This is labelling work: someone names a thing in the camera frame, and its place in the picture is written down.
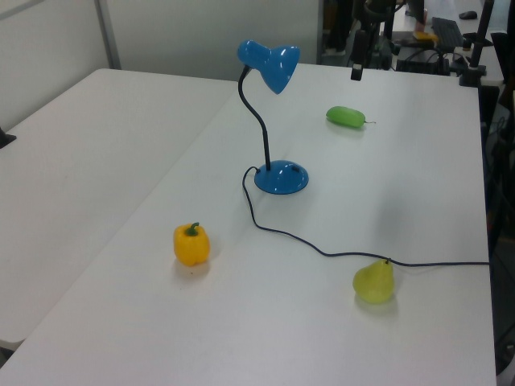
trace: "cable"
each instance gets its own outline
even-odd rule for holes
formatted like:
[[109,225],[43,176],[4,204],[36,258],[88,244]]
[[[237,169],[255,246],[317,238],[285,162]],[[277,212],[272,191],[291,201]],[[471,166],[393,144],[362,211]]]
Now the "cable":
[[273,229],[273,228],[267,228],[259,225],[256,222],[256,217],[254,215],[254,209],[252,205],[252,201],[250,200],[249,192],[247,191],[247,187],[245,186],[245,179],[247,178],[247,174],[252,170],[255,169],[256,173],[263,173],[261,172],[257,167],[251,166],[245,174],[243,175],[243,179],[241,180],[241,185],[243,186],[243,191],[245,192],[245,196],[247,198],[247,203],[249,204],[249,210],[250,210],[250,216],[252,217],[252,221],[254,222],[254,225],[261,229],[262,231],[272,232],[272,233],[279,233],[281,235],[286,235],[289,237],[292,237],[305,245],[308,245],[312,247],[316,252],[319,254],[325,256],[325,257],[342,257],[342,256],[365,256],[365,257],[375,257],[377,259],[387,260],[395,265],[400,265],[402,267],[435,267],[435,266],[451,266],[451,265],[490,265],[487,261],[451,261],[451,262],[439,262],[439,263],[402,263],[400,261],[396,261],[394,259],[391,259],[389,257],[384,257],[382,255],[378,255],[376,253],[366,253],[366,252],[342,252],[342,253],[326,253],[322,251],[320,248],[315,246],[314,244],[310,243],[307,240],[304,240],[301,237],[298,237],[292,233],[281,231],[279,229]]
[[458,53],[458,52],[453,52],[453,53],[452,53],[452,61],[453,61],[453,62],[455,61],[455,59],[454,59],[454,57],[455,57],[455,56],[459,56],[460,58],[465,59],[465,57],[464,57],[463,55],[461,55],[460,53]]
[[[433,59],[433,57],[434,57],[435,55],[438,55],[438,54],[439,54],[438,52],[433,52],[431,55],[429,55],[429,58],[427,58],[427,60],[426,60],[426,65],[428,65],[428,64],[429,64],[429,61],[430,61],[431,59]],[[438,66],[439,66],[439,63],[438,63],[438,60],[437,60],[437,68],[436,68],[436,72],[437,72],[437,73],[438,73],[438,70],[439,70],[439,69],[438,69]]]
[[499,344],[505,340],[505,338],[508,336],[508,334],[515,328],[515,323],[512,324],[510,327],[508,327],[505,332],[502,333],[502,335],[496,340],[494,343],[494,347],[498,347]]
[[442,52],[436,48],[421,48],[420,50],[416,51],[415,53],[411,54],[410,56],[408,56],[407,58],[405,58],[403,61],[402,61],[402,68],[400,69],[401,71],[405,71],[407,66],[408,66],[408,63],[417,55],[420,55],[422,54],[423,52],[425,51],[435,51],[437,54],[442,54]]
[[495,256],[497,258],[497,260],[499,261],[499,263],[501,263],[502,268],[505,270],[506,274],[509,277],[509,280],[515,285],[515,277],[512,276],[512,273],[509,271],[509,269],[506,266],[506,264],[502,261],[501,257],[499,256],[499,253],[494,252],[493,256]]
[[495,181],[492,181],[493,183],[493,186],[496,188],[497,190],[497,193],[499,194],[499,197],[501,198],[501,200],[505,203],[506,205],[506,209],[508,209],[508,211],[510,212],[510,214],[515,217],[515,208],[513,207],[513,205],[509,202],[509,200],[506,198],[505,194],[503,193],[502,191],[502,188],[499,186],[498,183],[496,183]]
[[394,13],[396,13],[398,10],[400,10],[403,6],[406,5],[406,0],[401,2],[397,8],[395,8],[395,10],[393,11]]
[[495,125],[496,130],[489,133],[488,136],[490,137],[493,134],[499,133],[501,130],[503,130],[506,127],[507,124],[508,124],[508,121],[504,117],[499,118],[499,121],[491,122],[490,126]]

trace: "cucumber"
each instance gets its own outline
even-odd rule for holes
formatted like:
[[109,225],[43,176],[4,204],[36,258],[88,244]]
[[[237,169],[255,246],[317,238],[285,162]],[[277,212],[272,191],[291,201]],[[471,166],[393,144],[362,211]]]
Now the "cucumber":
[[325,116],[332,123],[356,129],[359,129],[365,123],[365,115],[361,111],[344,106],[331,107]]

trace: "toy vegetable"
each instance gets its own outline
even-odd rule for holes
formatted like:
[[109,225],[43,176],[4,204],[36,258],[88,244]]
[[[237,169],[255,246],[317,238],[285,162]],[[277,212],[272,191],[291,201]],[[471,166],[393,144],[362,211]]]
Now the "toy vegetable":
[[209,256],[209,239],[199,223],[177,227],[174,232],[174,252],[177,260],[192,266],[204,263]]
[[361,111],[344,106],[331,107],[326,112],[326,118],[328,121],[337,125],[349,126],[355,129],[359,129],[365,123],[375,123],[367,122],[365,120],[365,115]]

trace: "pepper stem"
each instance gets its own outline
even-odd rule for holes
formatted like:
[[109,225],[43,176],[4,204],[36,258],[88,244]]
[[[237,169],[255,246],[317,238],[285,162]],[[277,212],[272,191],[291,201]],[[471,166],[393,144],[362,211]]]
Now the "pepper stem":
[[198,227],[199,226],[199,223],[193,223],[192,226],[188,229],[186,229],[186,231],[184,231],[184,233],[186,233],[187,236],[197,236],[199,233],[196,231],[195,227]]

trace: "lamp neck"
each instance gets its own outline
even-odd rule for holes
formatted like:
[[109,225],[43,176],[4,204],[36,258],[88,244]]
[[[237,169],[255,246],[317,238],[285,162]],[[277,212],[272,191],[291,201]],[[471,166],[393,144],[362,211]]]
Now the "lamp neck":
[[268,133],[266,132],[265,122],[259,116],[258,112],[256,112],[256,110],[254,110],[250,103],[247,101],[245,95],[243,95],[243,80],[249,73],[250,69],[251,68],[249,66],[245,66],[243,68],[243,72],[241,73],[240,79],[238,81],[238,94],[240,94],[241,101],[243,102],[245,107],[256,117],[257,121],[261,125],[261,129],[263,132],[263,146],[265,147],[265,164],[266,169],[270,170],[270,151],[268,147]]

